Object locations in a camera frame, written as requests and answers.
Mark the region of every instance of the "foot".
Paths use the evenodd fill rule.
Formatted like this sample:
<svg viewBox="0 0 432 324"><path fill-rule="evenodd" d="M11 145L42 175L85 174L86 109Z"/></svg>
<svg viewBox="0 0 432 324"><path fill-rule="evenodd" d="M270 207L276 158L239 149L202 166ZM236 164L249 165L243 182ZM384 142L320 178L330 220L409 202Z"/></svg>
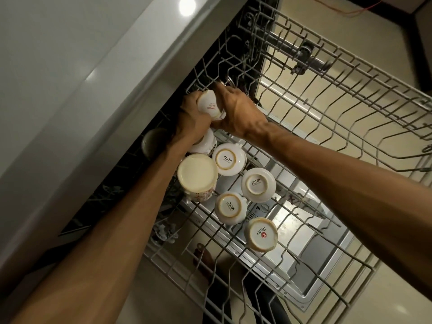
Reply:
<svg viewBox="0 0 432 324"><path fill-rule="evenodd" d="M204 247L203 244L198 243L197 244L197 248L195 249L195 251L193 252L194 255L198 258L201 257L201 261L200 261L200 265L198 267L199 271L201 272L201 274L204 275L204 277L208 280L211 280L213 277L213 271L216 268L215 265L215 261L213 260L212 255L210 254L210 252ZM194 265L197 266L198 265L198 260L197 259L193 259Z"/></svg>

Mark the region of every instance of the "leg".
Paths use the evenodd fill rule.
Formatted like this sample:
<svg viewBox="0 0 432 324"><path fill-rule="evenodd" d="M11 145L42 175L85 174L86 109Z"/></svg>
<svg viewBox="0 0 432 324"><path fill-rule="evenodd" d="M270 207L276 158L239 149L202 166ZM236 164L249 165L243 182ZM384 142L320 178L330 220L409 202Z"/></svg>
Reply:
<svg viewBox="0 0 432 324"><path fill-rule="evenodd" d="M259 278L252 273L248 273L243 283L252 306L256 310L260 310L265 319L273 324L291 324L278 297L267 285L261 284ZM256 324L263 323L259 314L255 314L255 319Z"/></svg>
<svg viewBox="0 0 432 324"><path fill-rule="evenodd" d="M213 269L215 268L215 262L208 250L204 248L204 246L199 243L197 245L197 248L195 249L194 255L198 258L202 254L201 261L207 265L209 268ZM218 280L218 278L214 278L214 281L212 283L213 279L213 273L208 271L204 266L199 266L198 269L200 272L204 275L206 279L208 279L209 284L211 284L208 292L207 292L207 298L210 300L217 308L213 307L210 303L206 302L205 306L206 309L217 318L219 322L222 322L222 314L219 309L223 309L224 314L231 319L231 304L229 300L229 291L228 287L225 286L222 282ZM216 267L216 275L219 276L224 280L224 282L228 282L227 278L225 277L224 273ZM214 323L214 321L207 315L202 315L202 323L208 324L208 323Z"/></svg>

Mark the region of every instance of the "forearm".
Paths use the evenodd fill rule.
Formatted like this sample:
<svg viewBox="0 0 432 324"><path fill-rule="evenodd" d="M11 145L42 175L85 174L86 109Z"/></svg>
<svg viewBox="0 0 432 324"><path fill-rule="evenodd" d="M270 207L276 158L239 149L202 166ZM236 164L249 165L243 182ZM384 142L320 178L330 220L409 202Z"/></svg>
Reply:
<svg viewBox="0 0 432 324"><path fill-rule="evenodd" d="M262 124L247 138L290 168L369 250L432 299L429 189L274 124Z"/></svg>
<svg viewBox="0 0 432 324"><path fill-rule="evenodd" d="M37 287L14 323L113 323L189 142L177 138Z"/></svg>

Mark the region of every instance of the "cable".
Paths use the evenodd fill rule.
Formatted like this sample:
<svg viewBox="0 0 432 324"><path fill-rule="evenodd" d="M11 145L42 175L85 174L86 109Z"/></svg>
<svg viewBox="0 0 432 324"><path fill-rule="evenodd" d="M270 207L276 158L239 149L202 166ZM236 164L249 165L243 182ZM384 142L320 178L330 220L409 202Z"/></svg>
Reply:
<svg viewBox="0 0 432 324"><path fill-rule="evenodd" d="M340 13L342 15L360 15L361 13L372 9L373 7L375 7L376 5L378 5L378 4L380 4L382 2L382 1L379 1L379 2L377 2L375 4L372 4L371 6L369 6L367 8L363 8L363 9L359 9L359 10L355 10L355 11L342 11L342 10L340 10L338 8L332 7L331 5L328 5L328 4L324 3L324 2L322 2L321 0L314 0L314 1L322 4L326 8L331 9L333 11L336 11L337 13Z"/></svg>

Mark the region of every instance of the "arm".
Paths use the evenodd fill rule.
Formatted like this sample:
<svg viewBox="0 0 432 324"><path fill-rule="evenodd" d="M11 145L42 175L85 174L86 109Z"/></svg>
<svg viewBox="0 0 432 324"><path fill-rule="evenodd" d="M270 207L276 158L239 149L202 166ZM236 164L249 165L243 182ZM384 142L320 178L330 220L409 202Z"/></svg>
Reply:
<svg viewBox="0 0 432 324"><path fill-rule="evenodd" d="M114 323L129 292L166 187L210 126L200 92L184 98L177 134L130 192L36 288L13 323Z"/></svg>
<svg viewBox="0 0 432 324"><path fill-rule="evenodd" d="M213 122L290 168L362 243L432 300L432 191L394 172L310 143L266 117L241 91L215 87Z"/></svg>

